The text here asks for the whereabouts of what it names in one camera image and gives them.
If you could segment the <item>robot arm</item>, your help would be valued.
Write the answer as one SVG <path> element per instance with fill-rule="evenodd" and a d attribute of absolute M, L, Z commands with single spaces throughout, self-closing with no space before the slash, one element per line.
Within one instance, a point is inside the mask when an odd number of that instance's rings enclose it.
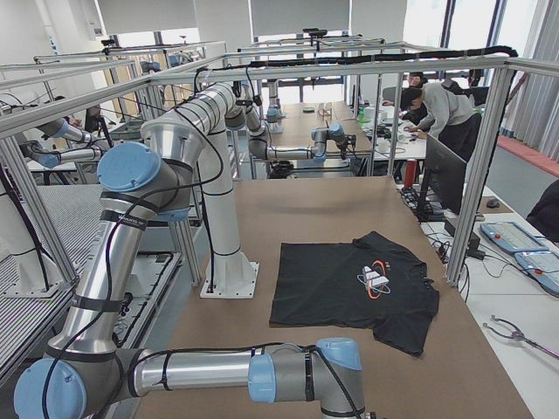
<path fill-rule="evenodd" d="M 245 298 L 257 268 L 240 249 L 226 130 L 264 127 L 238 82 L 216 83 L 145 122 L 141 141 L 110 149 L 97 170 L 106 229 L 60 333 L 19 377 L 20 418 L 83 418 L 154 391 L 246 388 L 255 402 L 318 402 L 326 418 L 367 416 L 356 342 L 308 347 L 270 342 L 237 348 L 151 351 L 116 346 L 119 316 L 141 238 L 152 219 L 176 216 L 196 186 L 211 194 L 219 289 Z"/>
<path fill-rule="evenodd" d="M 249 134 L 250 154 L 261 161 L 324 161 L 335 151 L 341 159 L 357 145 L 359 127 L 352 119 L 344 120 L 328 103 L 299 104 L 284 114 L 279 100 L 279 81 L 268 81 L 269 103 L 261 119 L 256 102 L 239 101 L 241 115 Z"/>

